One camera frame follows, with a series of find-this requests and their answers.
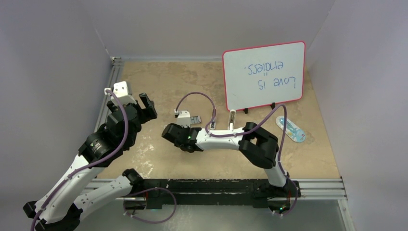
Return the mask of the pink and white stapler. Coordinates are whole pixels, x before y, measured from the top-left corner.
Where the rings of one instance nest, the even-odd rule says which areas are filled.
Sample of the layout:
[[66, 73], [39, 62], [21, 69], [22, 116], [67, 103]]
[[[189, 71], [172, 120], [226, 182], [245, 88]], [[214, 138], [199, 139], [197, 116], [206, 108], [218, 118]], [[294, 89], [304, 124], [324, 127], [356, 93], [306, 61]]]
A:
[[210, 130], [214, 130], [216, 128], [216, 114], [217, 114], [216, 109], [213, 109], [212, 117], [211, 117], [210, 124], [209, 124]]

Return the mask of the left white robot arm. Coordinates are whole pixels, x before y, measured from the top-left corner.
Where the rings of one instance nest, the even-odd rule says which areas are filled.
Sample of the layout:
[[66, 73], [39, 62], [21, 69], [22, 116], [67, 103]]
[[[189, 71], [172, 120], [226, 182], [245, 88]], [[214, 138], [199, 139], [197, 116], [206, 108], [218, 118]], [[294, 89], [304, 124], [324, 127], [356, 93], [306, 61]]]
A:
[[104, 186], [84, 192], [96, 176], [135, 144], [142, 124], [157, 118], [154, 102], [146, 93], [139, 95], [142, 104], [138, 104], [131, 93], [105, 92], [111, 96], [107, 121], [87, 137], [53, 188], [41, 199], [24, 205], [24, 212], [32, 219], [31, 230], [73, 231], [112, 200], [142, 194], [144, 179], [132, 168]]

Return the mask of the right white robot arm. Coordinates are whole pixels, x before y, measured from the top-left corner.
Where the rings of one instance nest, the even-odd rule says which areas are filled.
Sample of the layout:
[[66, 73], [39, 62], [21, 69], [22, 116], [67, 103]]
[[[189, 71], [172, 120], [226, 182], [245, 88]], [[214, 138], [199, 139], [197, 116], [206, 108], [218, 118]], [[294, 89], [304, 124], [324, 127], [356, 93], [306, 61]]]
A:
[[289, 189], [287, 176], [280, 167], [278, 138], [254, 122], [233, 130], [211, 130], [168, 124], [162, 138], [179, 149], [193, 153], [207, 150], [240, 151], [254, 166], [264, 169], [271, 192], [281, 196]]

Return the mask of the red-framed whiteboard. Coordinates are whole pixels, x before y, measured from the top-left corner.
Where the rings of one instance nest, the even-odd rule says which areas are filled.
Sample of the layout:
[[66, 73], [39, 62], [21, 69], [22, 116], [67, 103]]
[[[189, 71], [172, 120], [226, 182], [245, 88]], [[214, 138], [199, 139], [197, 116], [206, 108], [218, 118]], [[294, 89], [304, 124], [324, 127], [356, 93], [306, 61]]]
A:
[[305, 57], [303, 41], [225, 51], [226, 108], [244, 110], [301, 99]]

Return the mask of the blue patterned oval case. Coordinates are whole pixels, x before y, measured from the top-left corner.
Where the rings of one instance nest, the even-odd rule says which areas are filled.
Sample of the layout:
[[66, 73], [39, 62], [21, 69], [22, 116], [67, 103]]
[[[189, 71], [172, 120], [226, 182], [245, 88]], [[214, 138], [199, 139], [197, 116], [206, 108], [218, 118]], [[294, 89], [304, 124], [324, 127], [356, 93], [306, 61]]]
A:
[[[284, 127], [284, 116], [278, 116], [275, 120], [277, 126], [283, 130]], [[301, 143], [306, 139], [306, 133], [299, 128], [290, 119], [286, 119], [286, 131], [285, 134], [294, 142]]]

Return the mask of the aluminium frame rail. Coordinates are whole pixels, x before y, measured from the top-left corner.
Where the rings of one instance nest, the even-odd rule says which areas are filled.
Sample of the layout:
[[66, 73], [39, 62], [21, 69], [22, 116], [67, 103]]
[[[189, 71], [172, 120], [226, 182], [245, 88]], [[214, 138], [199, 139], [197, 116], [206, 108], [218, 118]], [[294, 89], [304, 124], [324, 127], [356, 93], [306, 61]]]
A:
[[[114, 86], [115, 83], [121, 81], [121, 77], [122, 77], [122, 73], [123, 73], [123, 69], [124, 69], [124, 64], [125, 64], [125, 61], [124, 61], [123, 58], [113, 57], [113, 65], [112, 65], [111, 73], [110, 73], [110, 76], [109, 76], [109, 79], [108, 79], [107, 88], [111, 88], [111, 87]], [[106, 106], [106, 104], [108, 103], [109, 100], [110, 100], [110, 95], [104, 95], [103, 96], [102, 105], [101, 105], [101, 108], [100, 108], [98, 118], [96, 120], [96, 125], [95, 125], [95, 128], [94, 128], [94, 131], [98, 130], [100, 125], [102, 125], [106, 121], [107, 116], [110, 113], [110, 110]]]

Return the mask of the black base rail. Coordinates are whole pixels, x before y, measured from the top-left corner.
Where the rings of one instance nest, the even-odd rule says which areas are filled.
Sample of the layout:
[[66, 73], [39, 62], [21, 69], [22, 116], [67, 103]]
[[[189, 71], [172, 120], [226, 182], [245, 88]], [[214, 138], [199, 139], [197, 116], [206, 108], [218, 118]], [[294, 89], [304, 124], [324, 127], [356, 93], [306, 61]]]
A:
[[284, 212], [301, 191], [297, 181], [287, 181], [280, 188], [267, 179], [145, 179], [129, 195], [145, 197], [148, 209], [174, 204], [245, 205]]

